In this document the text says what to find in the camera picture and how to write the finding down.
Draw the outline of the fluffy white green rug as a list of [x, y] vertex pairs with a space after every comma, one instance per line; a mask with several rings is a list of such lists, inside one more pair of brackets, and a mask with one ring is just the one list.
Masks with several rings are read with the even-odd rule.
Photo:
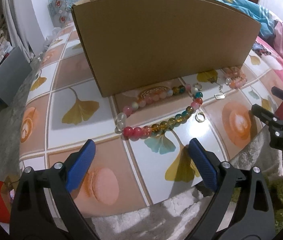
[[189, 155], [200, 167], [204, 197], [187, 190], [160, 204], [123, 215], [92, 219], [100, 239], [283, 239], [276, 230], [270, 184], [257, 167], [222, 162], [197, 139]]

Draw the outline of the blue blanket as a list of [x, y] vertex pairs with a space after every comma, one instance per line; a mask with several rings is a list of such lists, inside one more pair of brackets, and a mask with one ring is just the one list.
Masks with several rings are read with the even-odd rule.
[[216, 0], [225, 3], [258, 21], [261, 24], [259, 37], [263, 40], [275, 38], [274, 29], [278, 18], [269, 9], [249, 0]]

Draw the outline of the ginkgo pattern tablecloth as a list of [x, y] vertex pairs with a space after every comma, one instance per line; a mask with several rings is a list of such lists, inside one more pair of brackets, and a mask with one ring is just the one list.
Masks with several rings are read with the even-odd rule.
[[[250, 51], [240, 68], [212, 70], [109, 97], [101, 96], [73, 23], [45, 53], [20, 129], [20, 170], [52, 167], [89, 139], [95, 157], [71, 195], [86, 216], [159, 203], [201, 181], [187, 155], [193, 138], [220, 160], [233, 159], [262, 129], [258, 104], [276, 111], [283, 89], [271, 53]], [[225, 99], [214, 94], [223, 85]]]

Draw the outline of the grey storage box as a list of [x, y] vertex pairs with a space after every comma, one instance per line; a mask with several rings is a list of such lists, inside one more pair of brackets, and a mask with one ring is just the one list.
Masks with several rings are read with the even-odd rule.
[[19, 47], [0, 64], [0, 102], [9, 106], [32, 68]]

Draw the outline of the brown cardboard box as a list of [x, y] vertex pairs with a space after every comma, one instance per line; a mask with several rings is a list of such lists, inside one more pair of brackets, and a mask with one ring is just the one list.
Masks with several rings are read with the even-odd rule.
[[80, 0], [71, 13], [104, 97], [240, 67], [261, 28], [216, 0]]

